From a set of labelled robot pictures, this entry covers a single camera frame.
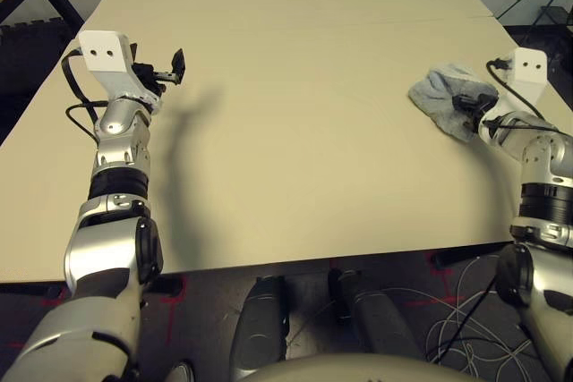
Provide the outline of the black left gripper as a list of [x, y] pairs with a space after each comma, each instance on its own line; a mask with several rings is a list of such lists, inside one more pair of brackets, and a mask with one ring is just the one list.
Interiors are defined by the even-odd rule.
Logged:
[[[137, 43], [130, 44], [130, 52], [134, 61], [136, 60], [137, 48]], [[132, 64], [132, 69], [146, 89], [151, 92], [165, 92], [165, 82], [180, 85], [183, 81], [186, 65], [182, 48], [174, 53], [171, 66], [171, 72], [156, 72], [151, 64], [140, 63]]]

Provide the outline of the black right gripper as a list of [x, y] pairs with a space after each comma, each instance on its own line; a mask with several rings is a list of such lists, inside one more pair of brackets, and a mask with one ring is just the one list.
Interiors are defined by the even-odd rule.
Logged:
[[464, 111], [467, 126], [478, 126], [484, 114], [493, 107], [493, 96], [481, 93], [476, 98], [471, 98], [459, 94], [452, 98], [452, 105], [455, 110]]

